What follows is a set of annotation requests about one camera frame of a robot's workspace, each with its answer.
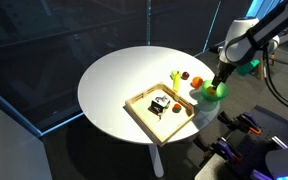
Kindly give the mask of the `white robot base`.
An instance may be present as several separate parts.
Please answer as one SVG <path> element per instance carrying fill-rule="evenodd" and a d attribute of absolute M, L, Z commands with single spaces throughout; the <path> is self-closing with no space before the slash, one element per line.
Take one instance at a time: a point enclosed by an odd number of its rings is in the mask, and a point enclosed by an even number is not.
<path fill-rule="evenodd" d="M 274 180 L 288 180 L 288 148 L 269 151 L 265 163 Z"/>

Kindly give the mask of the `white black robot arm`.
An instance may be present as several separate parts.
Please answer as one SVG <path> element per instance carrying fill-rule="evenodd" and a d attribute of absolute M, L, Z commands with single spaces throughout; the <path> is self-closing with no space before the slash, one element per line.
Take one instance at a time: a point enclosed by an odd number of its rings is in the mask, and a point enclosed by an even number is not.
<path fill-rule="evenodd" d="M 225 83 L 238 66 L 255 59 L 255 54 L 271 39 L 288 27 L 288 0 L 283 0 L 261 20 L 245 17 L 232 22 L 219 53 L 219 73 L 212 80 L 212 88 Z"/>

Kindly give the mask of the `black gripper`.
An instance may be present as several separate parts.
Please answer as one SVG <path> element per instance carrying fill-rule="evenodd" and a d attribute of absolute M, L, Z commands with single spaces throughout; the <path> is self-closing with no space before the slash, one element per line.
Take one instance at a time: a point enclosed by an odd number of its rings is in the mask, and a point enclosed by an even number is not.
<path fill-rule="evenodd" d="M 218 69 L 218 77 L 215 76 L 211 82 L 213 87 L 219 87 L 221 83 L 225 84 L 228 77 L 232 74 L 236 67 L 229 63 L 219 62 Z"/>

